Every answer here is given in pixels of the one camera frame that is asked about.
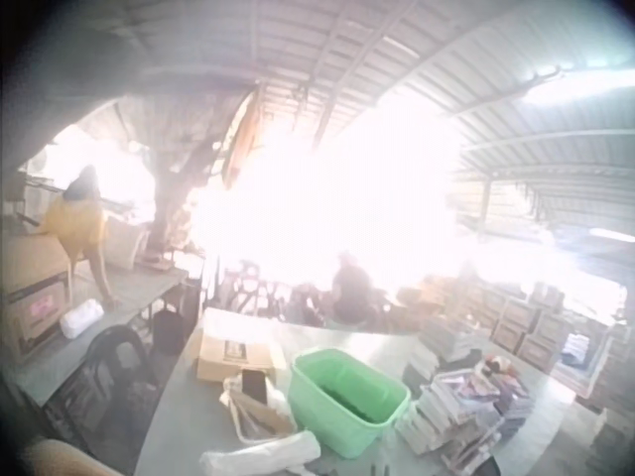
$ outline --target phone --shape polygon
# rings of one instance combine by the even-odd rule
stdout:
[[[267,405],[267,376],[261,370],[243,369],[242,393],[257,402]]]

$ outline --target green container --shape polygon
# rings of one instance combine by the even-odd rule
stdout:
[[[340,350],[304,354],[292,365],[294,417],[344,458],[359,456],[409,400],[404,384]]]

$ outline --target yellow shirt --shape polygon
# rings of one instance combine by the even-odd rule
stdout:
[[[58,237],[73,265],[86,248],[101,243],[104,229],[103,209],[97,201],[66,201],[61,196],[51,204],[40,225],[41,233]]]

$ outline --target metal roof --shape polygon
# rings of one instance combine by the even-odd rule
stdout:
[[[487,230],[635,234],[635,88],[549,107],[520,100],[559,70],[634,65],[632,31],[604,4],[108,0],[80,23],[127,39],[148,74],[261,80],[269,117],[318,140],[388,92],[417,94],[463,141],[457,209],[478,217],[493,180]]]

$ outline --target table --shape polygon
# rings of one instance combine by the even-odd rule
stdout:
[[[218,402],[221,385],[199,381],[195,376],[194,363],[202,332],[212,320],[220,323],[231,320],[250,332],[275,339],[282,346],[288,363],[299,352],[312,347],[338,347],[400,379],[417,340],[412,335],[317,329],[208,309],[177,362],[161,397],[139,456],[135,476],[202,475],[198,461],[205,451],[233,451],[243,447],[235,434],[229,411]],[[524,476],[558,432],[574,393],[490,342],[483,341],[482,348],[485,353],[512,359],[536,401],[534,412],[525,426],[516,436],[499,444],[494,450],[505,476]],[[290,372],[277,376],[278,387],[284,392],[289,388],[290,378]],[[400,435],[395,434],[392,441],[394,445],[389,457],[393,474],[433,476],[444,468],[435,455],[416,456]],[[381,445],[381,441],[375,441],[359,458],[348,461],[339,460],[332,452],[324,451],[320,463],[331,464],[329,469],[335,464],[342,476],[367,476],[371,462],[378,458]]]
[[[160,273],[143,268],[133,271],[108,268],[106,273],[120,305],[106,312],[76,339],[57,336],[24,364],[10,369],[14,381],[38,405],[43,406],[79,368],[90,342],[97,334],[113,325],[127,324],[188,275],[177,269]],[[77,306],[89,298],[100,299],[100,294],[88,264],[83,262],[77,265],[72,280],[72,305]]]

